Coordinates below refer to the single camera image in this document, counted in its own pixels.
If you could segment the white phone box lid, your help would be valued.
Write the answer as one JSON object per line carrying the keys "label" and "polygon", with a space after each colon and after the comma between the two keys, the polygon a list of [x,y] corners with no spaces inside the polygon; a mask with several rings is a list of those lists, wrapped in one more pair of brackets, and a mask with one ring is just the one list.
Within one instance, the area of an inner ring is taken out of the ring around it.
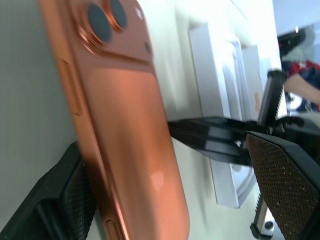
{"label": "white phone box lid", "polygon": [[244,48],[242,59],[251,111],[250,119],[256,121],[259,117],[271,62],[268,57],[261,56],[257,45]]}

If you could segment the white phone box base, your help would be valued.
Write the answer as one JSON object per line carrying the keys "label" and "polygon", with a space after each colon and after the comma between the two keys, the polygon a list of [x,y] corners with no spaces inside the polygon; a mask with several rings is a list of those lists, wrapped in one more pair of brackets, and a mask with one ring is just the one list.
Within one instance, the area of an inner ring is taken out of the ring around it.
{"label": "white phone box base", "polygon": [[[257,120],[250,103],[242,48],[234,35],[218,35],[211,24],[189,31],[203,117]],[[239,209],[256,184],[251,167],[210,159],[217,204]]]}

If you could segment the orange smartphone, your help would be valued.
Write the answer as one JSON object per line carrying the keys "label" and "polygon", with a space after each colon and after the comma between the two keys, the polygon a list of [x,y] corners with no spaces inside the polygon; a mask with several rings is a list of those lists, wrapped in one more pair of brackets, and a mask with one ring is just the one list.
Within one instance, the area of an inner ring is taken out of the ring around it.
{"label": "orange smartphone", "polygon": [[190,217],[137,0],[38,0],[109,240],[188,240]]}

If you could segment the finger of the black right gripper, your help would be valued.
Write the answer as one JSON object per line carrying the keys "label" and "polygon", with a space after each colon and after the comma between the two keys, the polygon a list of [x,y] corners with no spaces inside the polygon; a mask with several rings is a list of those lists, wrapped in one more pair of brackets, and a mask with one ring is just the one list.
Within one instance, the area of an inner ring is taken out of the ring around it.
{"label": "finger of the black right gripper", "polygon": [[233,132],[258,132],[267,133],[268,127],[258,125],[256,121],[240,121],[224,117],[203,117],[170,121],[168,126],[171,130],[182,130],[204,133],[215,128]]}
{"label": "finger of the black right gripper", "polygon": [[195,133],[170,129],[170,135],[182,144],[221,163],[252,166],[251,157],[247,150],[243,150],[231,140],[216,137],[201,136]]}

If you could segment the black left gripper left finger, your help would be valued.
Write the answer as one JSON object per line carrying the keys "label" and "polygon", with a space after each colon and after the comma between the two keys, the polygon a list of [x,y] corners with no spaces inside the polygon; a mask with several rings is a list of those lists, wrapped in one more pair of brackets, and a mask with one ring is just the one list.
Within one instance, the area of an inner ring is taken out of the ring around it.
{"label": "black left gripper left finger", "polygon": [[76,142],[34,185],[0,240],[86,240],[97,201]]}

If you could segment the person in red blue shirt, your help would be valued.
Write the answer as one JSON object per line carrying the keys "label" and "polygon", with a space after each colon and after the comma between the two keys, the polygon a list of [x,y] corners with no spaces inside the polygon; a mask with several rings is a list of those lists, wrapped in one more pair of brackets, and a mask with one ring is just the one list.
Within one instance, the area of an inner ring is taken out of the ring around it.
{"label": "person in red blue shirt", "polygon": [[[291,62],[289,64],[288,76],[300,75],[307,83],[320,90],[320,65],[312,61]],[[320,105],[310,102],[304,98],[301,104],[295,109],[297,112],[319,112]]]}

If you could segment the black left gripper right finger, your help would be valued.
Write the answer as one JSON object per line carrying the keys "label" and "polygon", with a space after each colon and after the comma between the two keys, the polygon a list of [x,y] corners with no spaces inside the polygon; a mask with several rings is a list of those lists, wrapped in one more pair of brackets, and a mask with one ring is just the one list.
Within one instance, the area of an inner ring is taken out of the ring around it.
{"label": "black left gripper right finger", "polygon": [[285,240],[320,240],[320,166],[297,144],[246,134],[257,183]]}

